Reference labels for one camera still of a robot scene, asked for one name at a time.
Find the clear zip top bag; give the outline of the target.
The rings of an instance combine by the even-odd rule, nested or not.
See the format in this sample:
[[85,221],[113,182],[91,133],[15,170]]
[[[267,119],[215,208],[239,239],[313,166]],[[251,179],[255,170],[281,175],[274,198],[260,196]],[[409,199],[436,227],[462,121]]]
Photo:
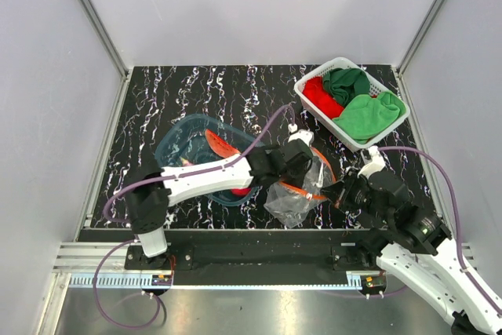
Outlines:
[[327,200],[321,190],[336,183],[328,159],[315,147],[311,151],[313,159],[299,187],[279,182],[267,190],[264,208],[287,228],[299,226],[312,209]]

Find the red fake apple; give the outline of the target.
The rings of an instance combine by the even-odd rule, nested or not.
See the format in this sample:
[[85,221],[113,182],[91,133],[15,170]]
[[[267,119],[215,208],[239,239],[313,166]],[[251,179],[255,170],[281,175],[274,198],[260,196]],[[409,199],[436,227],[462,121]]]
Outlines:
[[233,188],[231,189],[231,193],[238,197],[245,197],[252,191],[251,188]]

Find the purple fake food piece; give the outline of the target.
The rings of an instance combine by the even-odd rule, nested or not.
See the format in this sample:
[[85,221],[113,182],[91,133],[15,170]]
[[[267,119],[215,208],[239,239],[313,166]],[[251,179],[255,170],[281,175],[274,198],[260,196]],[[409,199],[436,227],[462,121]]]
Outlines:
[[185,158],[181,158],[180,160],[181,160],[182,166],[193,166],[193,163],[191,163],[190,161],[188,161]]

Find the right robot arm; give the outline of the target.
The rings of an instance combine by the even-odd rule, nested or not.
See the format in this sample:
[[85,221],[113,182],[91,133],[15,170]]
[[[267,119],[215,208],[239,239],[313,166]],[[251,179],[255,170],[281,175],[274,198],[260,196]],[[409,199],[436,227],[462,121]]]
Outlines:
[[348,262],[392,273],[427,301],[454,334],[501,332],[501,299],[468,263],[436,212],[414,205],[396,175],[350,169],[322,193],[337,209],[359,209],[372,221],[349,249]]

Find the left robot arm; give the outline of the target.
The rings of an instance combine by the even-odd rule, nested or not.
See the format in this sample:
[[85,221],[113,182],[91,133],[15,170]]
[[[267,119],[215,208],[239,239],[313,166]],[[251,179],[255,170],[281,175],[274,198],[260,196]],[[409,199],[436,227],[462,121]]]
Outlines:
[[279,147],[254,147],[195,166],[164,167],[152,177],[124,190],[130,210],[131,229],[142,247],[142,260],[154,269],[169,261],[164,234],[167,209],[200,195],[230,189],[267,187],[305,175],[313,153],[300,139]]

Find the white plastic basket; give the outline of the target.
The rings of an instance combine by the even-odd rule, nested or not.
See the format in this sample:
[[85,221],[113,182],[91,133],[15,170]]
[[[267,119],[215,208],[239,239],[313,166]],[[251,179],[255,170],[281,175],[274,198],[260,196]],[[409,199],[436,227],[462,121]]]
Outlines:
[[398,95],[343,57],[303,76],[294,91],[303,107],[351,151],[380,142],[410,114]]

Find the light green cloth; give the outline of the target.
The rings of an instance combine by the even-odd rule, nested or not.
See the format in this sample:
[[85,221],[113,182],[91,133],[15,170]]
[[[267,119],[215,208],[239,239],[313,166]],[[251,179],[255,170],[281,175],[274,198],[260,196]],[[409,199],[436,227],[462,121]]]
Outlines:
[[364,144],[406,113],[405,104],[385,91],[377,96],[357,95],[333,122],[352,140]]

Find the red cloth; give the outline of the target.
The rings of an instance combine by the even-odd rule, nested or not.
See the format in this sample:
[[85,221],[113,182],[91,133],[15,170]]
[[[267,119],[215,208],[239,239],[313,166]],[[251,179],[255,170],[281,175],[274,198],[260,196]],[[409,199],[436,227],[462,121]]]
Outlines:
[[327,93],[322,87],[322,78],[314,77],[306,81],[303,95],[315,105],[321,113],[330,119],[338,118],[344,107]]

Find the dark green cloth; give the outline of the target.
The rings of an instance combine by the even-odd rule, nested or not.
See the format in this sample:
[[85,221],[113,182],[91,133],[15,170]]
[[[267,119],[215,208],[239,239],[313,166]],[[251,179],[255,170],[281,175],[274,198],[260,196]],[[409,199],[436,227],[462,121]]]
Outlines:
[[369,94],[370,82],[359,68],[335,68],[322,76],[322,88],[345,107],[356,96]]

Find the blue plastic container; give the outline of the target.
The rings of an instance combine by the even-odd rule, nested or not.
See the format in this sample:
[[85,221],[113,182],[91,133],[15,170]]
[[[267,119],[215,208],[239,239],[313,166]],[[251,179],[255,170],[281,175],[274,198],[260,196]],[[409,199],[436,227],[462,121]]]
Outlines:
[[[205,130],[210,129],[221,139],[242,153],[255,138],[206,115],[188,115],[180,120],[162,139],[155,159],[164,177],[174,178],[163,182],[168,190],[168,206],[173,207],[188,199],[202,195],[212,196],[225,206],[237,206],[245,201],[231,193],[233,188],[249,188],[253,178],[245,158],[226,168],[238,155],[221,158],[209,147]],[[182,166],[185,158],[193,166]]]

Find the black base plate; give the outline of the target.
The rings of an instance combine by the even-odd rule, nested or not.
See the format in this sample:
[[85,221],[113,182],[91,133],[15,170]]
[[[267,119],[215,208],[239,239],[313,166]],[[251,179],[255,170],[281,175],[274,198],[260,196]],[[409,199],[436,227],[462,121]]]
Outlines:
[[129,246],[125,269],[160,273],[174,268],[176,286],[324,286],[347,282],[347,272],[377,273],[357,248],[369,231],[172,230],[168,249],[147,258]]

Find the aluminium frame rail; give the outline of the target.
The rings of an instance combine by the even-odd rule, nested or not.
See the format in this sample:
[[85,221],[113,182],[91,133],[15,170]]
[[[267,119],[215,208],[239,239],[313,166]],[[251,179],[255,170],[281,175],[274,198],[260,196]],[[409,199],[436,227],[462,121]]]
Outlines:
[[92,0],[78,0],[84,14],[86,15],[88,21],[90,22],[93,30],[95,31],[101,45],[103,46],[105,52],[113,63],[115,70],[118,72],[121,78],[125,78],[129,72],[126,64],[120,56],[115,44],[113,43],[111,36],[107,32],[107,29],[101,20],[95,5]]

